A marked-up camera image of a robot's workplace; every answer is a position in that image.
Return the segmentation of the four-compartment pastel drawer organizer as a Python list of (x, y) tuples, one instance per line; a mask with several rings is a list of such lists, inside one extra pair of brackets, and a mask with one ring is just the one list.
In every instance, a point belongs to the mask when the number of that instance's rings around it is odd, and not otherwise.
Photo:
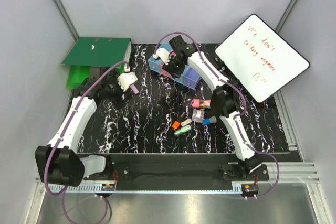
[[(159, 48), (165, 48), (168, 51), (173, 50), (172, 47), (166, 42), (164, 42)], [(153, 55), (149, 58), (148, 65), (152, 71), (157, 72), (161, 75), (164, 75), (193, 90), (196, 89), (197, 84), (201, 80), (201, 76), (193, 68), (189, 67), (188, 65), (185, 66), (185, 69), (180, 78), (172, 78), (172, 76), (168, 72), (163, 70), (163, 66), (164, 66), (163, 61), (161, 59), (155, 60), (153, 58)]]

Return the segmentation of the pink purple eraser stick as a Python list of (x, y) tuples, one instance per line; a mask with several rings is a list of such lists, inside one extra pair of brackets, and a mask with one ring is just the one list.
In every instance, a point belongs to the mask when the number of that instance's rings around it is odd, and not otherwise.
[(130, 85), (131, 90), (133, 91), (134, 94), (139, 94), (139, 90), (137, 89), (137, 87), (135, 85)]

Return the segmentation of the pink capped pencil tube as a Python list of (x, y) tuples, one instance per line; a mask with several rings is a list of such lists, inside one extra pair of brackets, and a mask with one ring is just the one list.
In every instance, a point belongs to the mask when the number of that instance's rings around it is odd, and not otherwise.
[(191, 106), (195, 109), (210, 109), (211, 101), (203, 99), (193, 99), (191, 101)]

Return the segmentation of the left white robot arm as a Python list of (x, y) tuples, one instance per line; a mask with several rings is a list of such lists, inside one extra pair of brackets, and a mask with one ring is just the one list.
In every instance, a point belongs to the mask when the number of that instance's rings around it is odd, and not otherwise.
[(42, 182), (77, 187), (82, 180), (96, 174), (103, 180), (113, 175), (108, 159), (99, 154), (84, 158), (77, 155), (83, 132), (101, 101), (108, 99), (123, 107), (138, 91), (134, 72), (113, 70), (101, 78), (85, 78), (74, 91), (71, 107), (60, 129), (45, 146), (35, 150), (35, 160)]

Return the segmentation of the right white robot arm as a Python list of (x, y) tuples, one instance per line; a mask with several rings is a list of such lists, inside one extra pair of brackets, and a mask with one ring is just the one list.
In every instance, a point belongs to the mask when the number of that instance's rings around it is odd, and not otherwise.
[(252, 147), (244, 130), (241, 116), (246, 113), (246, 100), (239, 90), (237, 80), (229, 80), (222, 75), (201, 52), (197, 43), (184, 41), (182, 36), (191, 38), (183, 32), (172, 32), (174, 35), (169, 44), (172, 51), (168, 54), (159, 53), (164, 62), (163, 69), (173, 78), (179, 78), (185, 67), (190, 66), (206, 82), (212, 91), (212, 114), (219, 118), (229, 132), (235, 148), (238, 167), (233, 170), (233, 177), (239, 175), (244, 180), (250, 180), (257, 174), (261, 166), (258, 152)]

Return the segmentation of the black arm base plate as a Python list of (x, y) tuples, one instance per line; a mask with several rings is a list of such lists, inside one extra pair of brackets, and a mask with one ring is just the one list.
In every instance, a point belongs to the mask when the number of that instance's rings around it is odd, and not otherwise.
[(117, 171), (118, 191), (230, 190), (233, 182), (270, 182), (275, 164), (259, 155), (262, 165), (248, 174), (234, 154), (106, 154)]

